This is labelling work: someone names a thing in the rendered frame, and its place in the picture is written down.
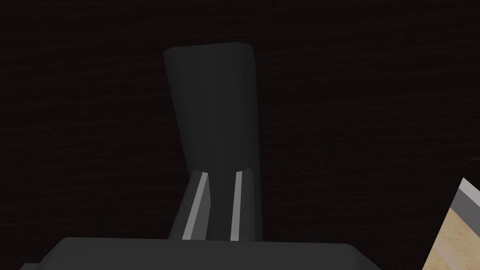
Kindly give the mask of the dark grey tall block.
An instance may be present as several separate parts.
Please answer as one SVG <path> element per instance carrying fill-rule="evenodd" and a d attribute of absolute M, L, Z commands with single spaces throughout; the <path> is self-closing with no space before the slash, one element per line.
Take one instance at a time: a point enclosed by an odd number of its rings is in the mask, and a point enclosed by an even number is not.
<path fill-rule="evenodd" d="M 164 51 L 187 170 L 259 168 L 255 55 L 246 43 Z"/>

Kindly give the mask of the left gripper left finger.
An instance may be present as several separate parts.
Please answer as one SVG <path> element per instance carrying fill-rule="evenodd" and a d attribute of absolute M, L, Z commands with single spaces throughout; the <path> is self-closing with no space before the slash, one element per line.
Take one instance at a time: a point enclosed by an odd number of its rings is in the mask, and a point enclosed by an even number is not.
<path fill-rule="evenodd" d="M 168 238 L 205 240 L 210 204 L 208 173 L 193 170 Z"/>

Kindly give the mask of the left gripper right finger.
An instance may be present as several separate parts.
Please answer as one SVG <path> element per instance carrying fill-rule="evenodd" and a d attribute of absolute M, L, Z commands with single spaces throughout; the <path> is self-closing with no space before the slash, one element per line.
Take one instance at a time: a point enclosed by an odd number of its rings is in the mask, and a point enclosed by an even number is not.
<path fill-rule="evenodd" d="M 249 168 L 235 175 L 230 240 L 263 240 L 260 188 Z"/>

